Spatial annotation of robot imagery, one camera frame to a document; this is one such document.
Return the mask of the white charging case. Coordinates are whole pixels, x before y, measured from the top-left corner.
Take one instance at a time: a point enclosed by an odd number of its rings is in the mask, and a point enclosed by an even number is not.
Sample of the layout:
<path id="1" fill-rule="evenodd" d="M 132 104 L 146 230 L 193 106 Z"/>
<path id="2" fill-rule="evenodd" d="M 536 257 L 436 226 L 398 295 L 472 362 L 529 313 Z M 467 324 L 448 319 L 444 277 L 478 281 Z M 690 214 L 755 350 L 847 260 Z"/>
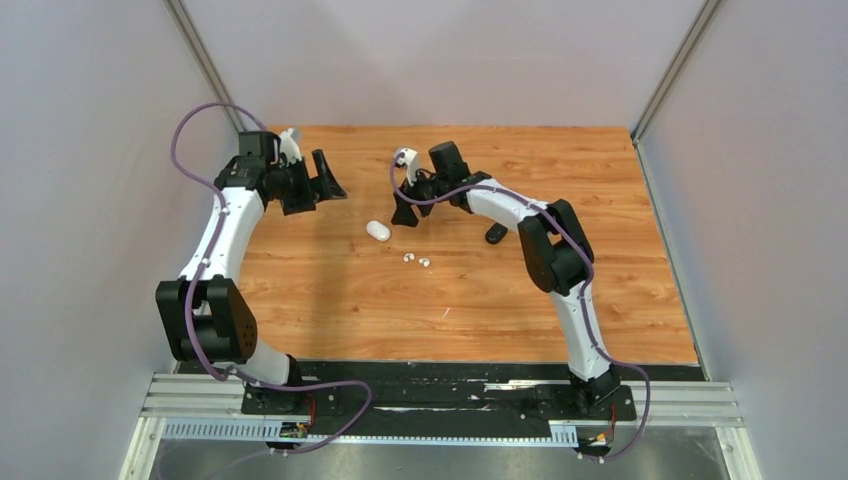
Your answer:
<path id="1" fill-rule="evenodd" d="M 371 220 L 366 224 L 366 233 L 378 242 L 386 242 L 391 238 L 391 230 L 377 220 Z"/>

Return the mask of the black charging case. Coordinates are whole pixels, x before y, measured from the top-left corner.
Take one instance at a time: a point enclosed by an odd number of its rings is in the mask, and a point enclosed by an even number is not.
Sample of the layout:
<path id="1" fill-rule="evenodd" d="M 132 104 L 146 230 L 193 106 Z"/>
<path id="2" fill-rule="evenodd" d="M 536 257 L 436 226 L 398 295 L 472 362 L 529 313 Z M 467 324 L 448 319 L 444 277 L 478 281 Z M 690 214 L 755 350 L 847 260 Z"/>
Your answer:
<path id="1" fill-rule="evenodd" d="M 497 245 L 500 243 L 508 234 L 509 229 L 500 224 L 494 223 L 485 233 L 484 239 L 490 245 Z"/>

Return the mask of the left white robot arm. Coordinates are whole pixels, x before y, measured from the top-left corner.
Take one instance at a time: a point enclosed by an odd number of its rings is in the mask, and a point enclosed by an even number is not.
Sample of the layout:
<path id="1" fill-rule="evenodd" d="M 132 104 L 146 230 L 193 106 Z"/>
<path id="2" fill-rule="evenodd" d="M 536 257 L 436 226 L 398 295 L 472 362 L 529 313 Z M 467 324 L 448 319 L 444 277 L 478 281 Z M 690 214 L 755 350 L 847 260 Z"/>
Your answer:
<path id="1" fill-rule="evenodd" d="M 250 237 L 272 202 L 286 215 L 313 211 L 317 203 L 347 194 L 324 153 L 312 153 L 311 176 L 294 128 L 279 133 L 242 132 L 239 152 L 209 183 L 212 211 L 195 253 L 178 277 L 162 281 L 155 301 L 173 357 L 201 365 L 215 377 L 236 375 L 268 388 L 268 400 L 283 413 L 306 400 L 297 360 L 263 341 L 238 289 Z"/>

